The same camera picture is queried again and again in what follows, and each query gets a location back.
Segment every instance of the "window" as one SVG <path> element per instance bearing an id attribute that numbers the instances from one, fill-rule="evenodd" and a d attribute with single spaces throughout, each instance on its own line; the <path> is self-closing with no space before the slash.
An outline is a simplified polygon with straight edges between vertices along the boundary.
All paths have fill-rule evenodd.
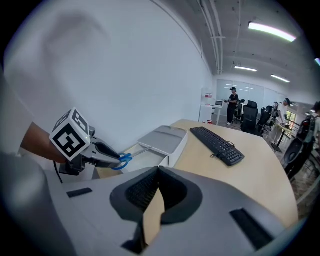
<path id="1" fill-rule="evenodd" d="M 296 121 L 296 117 L 297 115 L 294 113 L 291 113 L 290 111 L 286 112 L 286 119 L 287 119 L 287 123 L 289 124 L 289 130 L 293 130 L 294 125 L 295 125 L 295 121 Z"/>

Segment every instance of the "person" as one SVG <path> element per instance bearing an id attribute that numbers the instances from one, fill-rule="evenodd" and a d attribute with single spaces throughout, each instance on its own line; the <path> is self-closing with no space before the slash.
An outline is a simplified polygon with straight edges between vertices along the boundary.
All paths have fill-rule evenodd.
<path id="1" fill-rule="evenodd" d="M 229 103 L 228 109 L 227 109 L 227 125 L 231 125 L 234 119 L 235 110 L 237 107 L 237 102 L 239 100 L 239 96 L 237 95 L 237 89 L 235 87 L 232 87 L 230 89 L 232 91 L 232 94 L 230 95 L 228 100 L 225 100 L 224 102 Z"/>
<path id="2" fill-rule="evenodd" d="M 318 148 L 320 148 L 320 101 L 314 104 L 312 110 L 314 111 L 312 115 L 315 118 L 313 137 L 310 142 L 303 143 L 303 149 L 300 155 L 298 155 L 297 159 L 289 163 L 284 169 L 289 180 L 291 180 L 304 166 L 314 148 L 316 138 L 318 138 Z"/>
<path id="3" fill-rule="evenodd" d="M 242 106 L 242 108 L 241 108 L 241 122 L 244 121 L 244 114 L 245 114 L 245 112 L 244 112 L 244 106 L 246 105 L 245 102 L 246 102 L 246 100 L 243 98 L 243 99 L 241 100 L 241 103 L 240 103 L 241 106 Z"/>
<path id="4" fill-rule="evenodd" d="M 284 126 L 286 121 L 285 115 L 287 114 L 288 106 L 291 104 L 291 102 L 288 98 L 286 98 L 283 103 L 278 105 L 278 103 L 275 102 L 274 104 L 272 116 L 275 117 L 275 123 Z M 270 140 L 272 144 L 278 144 L 281 133 L 282 129 L 279 126 L 274 125 Z"/>
<path id="5" fill-rule="evenodd" d="M 32 122 L 23 137 L 20 147 L 39 157 L 59 164 L 65 163 L 67 161 L 66 157 L 50 141 L 49 136 L 49 133 Z"/>

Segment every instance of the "keyboard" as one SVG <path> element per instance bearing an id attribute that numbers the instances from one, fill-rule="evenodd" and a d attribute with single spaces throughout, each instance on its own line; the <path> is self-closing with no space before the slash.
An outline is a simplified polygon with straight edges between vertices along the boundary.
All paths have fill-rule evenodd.
<path id="1" fill-rule="evenodd" d="M 215 157 L 222 160 L 227 166 L 233 166 L 245 158 L 234 145 L 204 127 L 191 128 L 190 132 L 210 149 Z"/>

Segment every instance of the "office chair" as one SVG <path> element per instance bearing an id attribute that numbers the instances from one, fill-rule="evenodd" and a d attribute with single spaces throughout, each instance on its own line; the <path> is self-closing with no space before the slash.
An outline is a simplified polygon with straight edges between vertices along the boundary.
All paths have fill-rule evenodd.
<path id="1" fill-rule="evenodd" d="M 239 103 L 238 107 L 236 108 L 236 112 L 234 113 L 236 124 L 239 120 L 241 120 L 242 106 L 243 105 Z"/>
<path id="2" fill-rule="evenodd" d="M 265 107 L 261 108 L 261 116 L 262 116 L 262 114 L 263 114 L 265 111 L 266 111 L 266 108 L 265 108 Z"/>
<path id="3" fill-rule="evenodd" d="M 266 124 L 271 117 L 272 106 L 267 106 L 261 109 L 261 118 L 256 125 L 256 129 L 259 133 L 263 134 L 266 129 Z"/>
<path id="4" fill-rule="evenodd" d="M 254 133 L 257 124 L 257 116 L 259 112 L 257 103 L 248 100 L 248 104 L 243 106 L 243 112 L 244 114 L 243 123 L 241 125 L 241 131 L 245 133 Z"/>

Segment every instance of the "scissors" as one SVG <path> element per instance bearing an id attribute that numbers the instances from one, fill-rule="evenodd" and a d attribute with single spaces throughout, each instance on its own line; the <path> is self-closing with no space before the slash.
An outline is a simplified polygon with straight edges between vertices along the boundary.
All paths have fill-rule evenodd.
<path id="1" fill-rule="evenodd" d="M 117 171 L 117 170 L 121 170 L 121 169 L 125 168 L 125 167 L 128 165 L 128 163 L 129 163 L 134 157 L 136 157 L 136 156 L 138 156 L 138 155 L 140 155 L 140 154 L 142 154 L 142 153 L 144 153 L 144 152 L 146 152 L 146 151 L 148 151 L 148 150 L 150 150 L 150 149 L 152 149 L 152 146 L 146 147 L 146 148 L 144 148 L 144 149 L 142 149 L 142 150 L 139 150 L 139 151 L 137 151 L 137 152 L 135 152 L 135 153 L 133 153 L 133 154 L 130 154 L 130 153 L 128 153 L 128 154 L 120 153 L 119 155 L 120 155 L 120 156 L 123 155 L 123 156 L 121 156 L 118 160 L 119 160 L 121 163 L 124 163 L 124 162 L 125 162 L 125 164 L 122 165 L 122 166 L 116 167 L 116 168 L 111 168 L 111 169 Z"/>

